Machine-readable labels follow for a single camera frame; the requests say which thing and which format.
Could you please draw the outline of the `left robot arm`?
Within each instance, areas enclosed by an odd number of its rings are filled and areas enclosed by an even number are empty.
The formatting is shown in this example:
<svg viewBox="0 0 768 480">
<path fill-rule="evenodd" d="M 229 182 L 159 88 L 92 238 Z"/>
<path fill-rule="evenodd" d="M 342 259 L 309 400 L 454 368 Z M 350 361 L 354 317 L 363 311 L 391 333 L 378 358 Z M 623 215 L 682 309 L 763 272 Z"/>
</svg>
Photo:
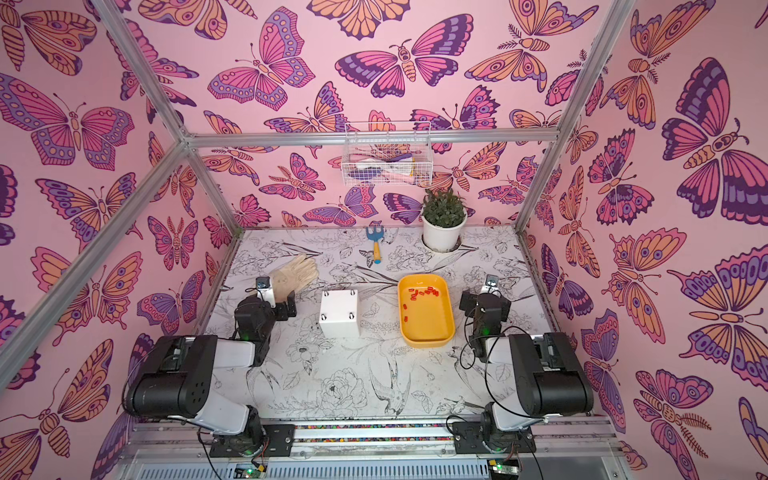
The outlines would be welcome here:
<svg viewBox="0 0 768 480">
<path fill-rule="evenodd" d="M 287 457 L 295 426 L 265 425 L 256 407 L 237 403 L 214 389 L 219 370 L 261 367 L 276 323 L 297 315 L 295 293 L 282 302 L 259 292 L 235 309 L 235 336 L 163 336 L 126 383 L 122 405 L 138 419 L 191 424 L 212 436 L 212 458 Z"/>
</svg>

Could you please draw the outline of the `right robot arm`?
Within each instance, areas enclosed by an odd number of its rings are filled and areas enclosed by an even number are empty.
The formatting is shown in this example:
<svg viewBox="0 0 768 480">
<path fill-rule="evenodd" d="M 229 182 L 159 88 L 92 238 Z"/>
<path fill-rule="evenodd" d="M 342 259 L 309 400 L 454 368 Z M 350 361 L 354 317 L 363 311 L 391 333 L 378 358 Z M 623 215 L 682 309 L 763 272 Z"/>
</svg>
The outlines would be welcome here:
<svg viewBox="0 0 768 480">
<path fill-rule="evenodd" d="M 464 291 L 459 308 L 472 322 L 475 358 L 486 368 L 510 368 L 513 393 L 493 397 L 478 421 L 447 423 L 458 454 L 534 453 L 534 425 L 593 410 L 594 394 L 564 333 L 530 335 L 516 326 L 504 332 L 511 302 L 490 291 Z"/>
</svg>

